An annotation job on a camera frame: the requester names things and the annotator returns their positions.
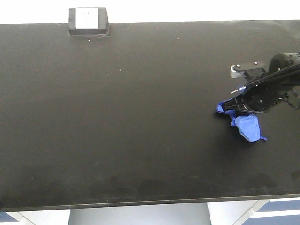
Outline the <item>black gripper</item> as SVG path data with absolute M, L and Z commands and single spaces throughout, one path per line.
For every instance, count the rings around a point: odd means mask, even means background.
M 234 110 L 237 112 L 246 111 L 247 108 L 251 111 L 267 111 L 274 107 L 278 102 L 282 101 L 288 91 L 291 90 L 290 84 L 283 84 L 282 82 L 265 82 L 252 87 L 245 91 L 242 97 L 234 97 L 222 103 L 224 112 Z

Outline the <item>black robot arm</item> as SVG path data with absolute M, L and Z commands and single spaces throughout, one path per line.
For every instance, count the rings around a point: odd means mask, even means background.
M 300 108 L 300 54 L 279 53 L 273 56 L 269 70 L 248 81 L 241 95 L 244 110 L 265 113 L 281 102 Z

